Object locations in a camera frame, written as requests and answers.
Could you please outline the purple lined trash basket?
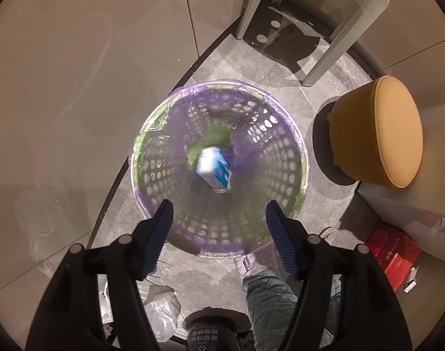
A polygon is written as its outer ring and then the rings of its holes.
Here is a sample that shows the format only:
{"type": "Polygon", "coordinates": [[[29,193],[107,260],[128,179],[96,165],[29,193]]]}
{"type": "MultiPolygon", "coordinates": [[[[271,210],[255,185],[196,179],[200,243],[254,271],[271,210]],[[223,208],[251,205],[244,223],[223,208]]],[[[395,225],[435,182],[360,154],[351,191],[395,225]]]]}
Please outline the purple lined trash basket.
{"type": "Polygon", "coordinates": [[[272,237],[275,200],[289,217],[305,200],[308,154],[301,132],[269,93],[237,80],[174,91],[133,144],[130,177],[141,212],[174,208],[167,240],[199,257],[249,254],[272,237]]]}

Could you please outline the red cardboard box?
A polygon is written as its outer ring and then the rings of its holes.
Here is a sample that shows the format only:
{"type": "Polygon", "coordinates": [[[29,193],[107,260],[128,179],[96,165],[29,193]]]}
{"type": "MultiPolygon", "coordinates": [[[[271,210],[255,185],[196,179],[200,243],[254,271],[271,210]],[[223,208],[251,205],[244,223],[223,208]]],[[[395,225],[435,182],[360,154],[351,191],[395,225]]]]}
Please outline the red cardboard box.
{"type": "Polygon", "coordinates": [[[382,222],[373,226],[365,244],[394,291],[403,284],[421,252],[419,245],[408,234],[382,222]]]}

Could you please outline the white plastic stool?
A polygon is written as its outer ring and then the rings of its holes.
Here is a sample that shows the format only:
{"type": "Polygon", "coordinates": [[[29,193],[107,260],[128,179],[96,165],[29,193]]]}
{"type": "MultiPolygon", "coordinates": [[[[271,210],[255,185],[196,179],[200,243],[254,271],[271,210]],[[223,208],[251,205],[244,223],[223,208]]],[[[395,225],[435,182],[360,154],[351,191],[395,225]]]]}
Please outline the white plastic stool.
{"type": "MultiPolygon", "coordinates": [[[[252,21],[261,0],[249,0],[243,15],[241,16],[236,38],[243,39],[249,24],[252,21]]],[[[272,0],[272,4],[280,5],[283,0],[272,0]]],[[[330,45],[323,53],[317,63],[305,75],[301,83],[304,86],[313,86],[340,58],[345,54],[377,18],[389,6],[390,0],[353,0],[347,14],[335,27],[329,37],[330,45]]],[[[307,2],[298,2],[301,8],[317,18],[328,29],[333,28],[333,22],[320,10],[309,5],[307,2]]]]}

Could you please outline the blue white milk carton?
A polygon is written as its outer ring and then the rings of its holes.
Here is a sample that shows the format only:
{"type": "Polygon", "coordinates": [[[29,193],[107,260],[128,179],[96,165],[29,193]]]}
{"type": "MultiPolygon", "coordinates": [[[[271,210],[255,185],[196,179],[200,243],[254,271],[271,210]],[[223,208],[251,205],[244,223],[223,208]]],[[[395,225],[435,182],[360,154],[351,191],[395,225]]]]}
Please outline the blue white milk carton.
{"type": "Polygon", "coordinates": [[[229,162],[218,147],[202,149],[196,173],[216,192],[223,193],[231,189],[233,178],[229,162]]]}

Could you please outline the person's leg in jeans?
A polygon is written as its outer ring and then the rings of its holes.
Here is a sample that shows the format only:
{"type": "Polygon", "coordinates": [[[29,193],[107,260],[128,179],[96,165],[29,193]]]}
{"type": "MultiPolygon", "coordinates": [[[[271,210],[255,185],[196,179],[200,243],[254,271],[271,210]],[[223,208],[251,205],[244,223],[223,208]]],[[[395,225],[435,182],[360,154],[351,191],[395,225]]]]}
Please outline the person's leg in jeans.
{"type": "Polygon", "coordinates": [[[276,252],[264,249],[235,259],[256,350],[278,350],[298,297],[282,278],[276,252]]]}

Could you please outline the mustard round stool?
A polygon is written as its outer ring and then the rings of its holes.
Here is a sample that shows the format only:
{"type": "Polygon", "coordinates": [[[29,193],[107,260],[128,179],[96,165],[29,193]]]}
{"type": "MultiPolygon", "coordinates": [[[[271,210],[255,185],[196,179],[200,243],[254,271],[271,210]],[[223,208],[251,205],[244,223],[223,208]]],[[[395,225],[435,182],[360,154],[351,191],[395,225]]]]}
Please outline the mustard round stool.
{"type": "Polygon", "coordinates": [[[396,189],[417,175],[423,129],[414,98],[384,75],[340,97],[327,114],[334,165],[348,177],[396,189]]]}

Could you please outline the crumpled clear plastic bag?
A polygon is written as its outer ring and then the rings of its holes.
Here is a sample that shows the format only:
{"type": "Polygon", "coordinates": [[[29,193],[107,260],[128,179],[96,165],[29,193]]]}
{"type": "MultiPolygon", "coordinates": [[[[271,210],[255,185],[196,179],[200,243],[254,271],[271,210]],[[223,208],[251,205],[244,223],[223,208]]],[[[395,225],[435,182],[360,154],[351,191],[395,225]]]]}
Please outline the crumpled clear plastic bag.
{"type": "MultiPolygon", "coordinates": [[[[141,303],[157,341],[164,343],[176,334],[181,317],[181,303],[176,292],[167,285],[148,280],[137,282],[141,303]]],[[[106,275],[98,276],[99,305],[105,336],[112,334],[113,313],[106,275]]]]}

